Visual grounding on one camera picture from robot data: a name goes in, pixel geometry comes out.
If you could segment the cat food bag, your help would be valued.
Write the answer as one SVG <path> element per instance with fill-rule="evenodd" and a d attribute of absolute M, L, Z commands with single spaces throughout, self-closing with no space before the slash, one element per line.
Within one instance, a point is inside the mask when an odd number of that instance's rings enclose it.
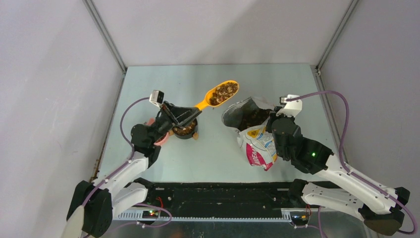
<path fill-rule="evenodd" d="M 237 143 L 251 166 L 268 171 L 278 156 L 266 125 L 274 104 L 265 98 L 249 97 L 230 105 L 222 114 L 222 123 L 237 134 Z"/>

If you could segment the yellow plastic scoop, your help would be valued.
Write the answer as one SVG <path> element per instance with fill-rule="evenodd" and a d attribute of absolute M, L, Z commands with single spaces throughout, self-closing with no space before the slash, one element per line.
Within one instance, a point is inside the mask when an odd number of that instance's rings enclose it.
<path fill-rule="evenodd" d="M 206 107 L 218 107 L 235 96 L 239 91 L 239 83 L 227 80 L 209 90 L 204 99 L 195 105 L 200 111 Z"/>

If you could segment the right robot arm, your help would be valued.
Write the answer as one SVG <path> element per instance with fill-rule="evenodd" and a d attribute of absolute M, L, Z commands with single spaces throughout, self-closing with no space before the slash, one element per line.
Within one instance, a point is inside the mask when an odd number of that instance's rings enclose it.
<path fill-rule="evenodd" d="M 304 204 L 327 207 L 361 220 L 371 230 L 384 236 L 401 233 L 404 206 L 410 192 L 384 186 L 360 173 L 322 143 L 305 138 L 295 124 L 294 114 L 277 107 L 270 112 L 267 131 L 274 139 L 277 155 L 297 170 L 318 176 L 344 189 L 344 193 L 295 179 L 288 201 L 294 207 Z"/>

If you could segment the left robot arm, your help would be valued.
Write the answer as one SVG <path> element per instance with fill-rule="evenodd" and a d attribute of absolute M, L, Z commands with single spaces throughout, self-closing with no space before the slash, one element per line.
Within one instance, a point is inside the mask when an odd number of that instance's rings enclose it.
<path fill-rule="evenodd" d="M 157 199 L 154 190 L 135 179 L 147 170 L 158 158 L 161 147 L 157 141 L 163 139 L 174 127 L 189 126 L 202 112 L 203 107 L 177 107 L 167 101 L 157 103 L 159 113 L 150 124 L 132 127 L 128 144 L 128 158 L 109 175 L 93 182 L 85 180 L 77 184 L 63 238 L 79 238 L 82 233 L 99 238 L 106 233 L 115 216 L 135 204 L 152 206 Z"/>

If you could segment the black pet bowl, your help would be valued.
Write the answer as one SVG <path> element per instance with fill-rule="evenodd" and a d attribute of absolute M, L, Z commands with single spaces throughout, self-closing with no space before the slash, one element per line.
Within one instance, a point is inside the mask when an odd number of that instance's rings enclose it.
<path fill-rule="evenodd" d="M 198 133 L 198 121 L 194 119 L 189 125 L 184 128 L 173 127 L 173 134 L 179 139 L 190 139 Z"/>

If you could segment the kibble in black bowl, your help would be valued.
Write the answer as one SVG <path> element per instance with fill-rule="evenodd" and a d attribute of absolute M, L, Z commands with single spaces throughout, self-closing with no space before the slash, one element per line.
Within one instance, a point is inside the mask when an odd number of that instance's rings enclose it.
<path fill-rule="evenodd" d="M 184 127 L 184 128 L 180 128 L 180 127 L 174 127 L 172 130 L 174 132 L 174 134 L 179 135 L 179 136 L 186 136 L 189 134 L 193 134 L 195 131 L 195 127 L 196 127 L 196 123 L 192 122 L 190 125 Z"/>

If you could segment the pink cat bowl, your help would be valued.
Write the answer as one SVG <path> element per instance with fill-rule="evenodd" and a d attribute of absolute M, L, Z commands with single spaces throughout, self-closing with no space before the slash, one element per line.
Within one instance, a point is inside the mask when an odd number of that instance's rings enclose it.
<path fill-rule="evenodd" d="M 155 122 L 154 118 L 150 118 L 147 122 L 144 123 L 144 125 L 151 125 Z M 154 145 L 156 146 L 162 146 L 169 138 L 170 134 L 167 132 L 164 136 L 162 136 L 160 139 L 158 139 Z"/>

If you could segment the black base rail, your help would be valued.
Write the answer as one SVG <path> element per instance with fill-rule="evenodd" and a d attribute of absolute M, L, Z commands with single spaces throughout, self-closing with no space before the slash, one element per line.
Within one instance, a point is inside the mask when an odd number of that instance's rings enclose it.
<path fill-rule="evenodd" d="M 289 196 L 291 182 L 149 182 L 145 203 L 184 219 L 280 219 L 308 206 Z"/>

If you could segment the aluminium frame rail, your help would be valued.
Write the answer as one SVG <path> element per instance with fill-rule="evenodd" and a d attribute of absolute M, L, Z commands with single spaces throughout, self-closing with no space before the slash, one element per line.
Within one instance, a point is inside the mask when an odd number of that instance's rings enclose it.
<path fill-rule="evenodd" d="M 361 221 L 373 212 L 352 192 L 326 181 L 259 183 L 153 183 L 138 179 L 122 188 L 80 182 L 67 214 L 82 218 L 82 230 L 102 236 L 113 219 L 132 208 L 133 220 L 283 220 L 289 208 L 326 207 Z"/>

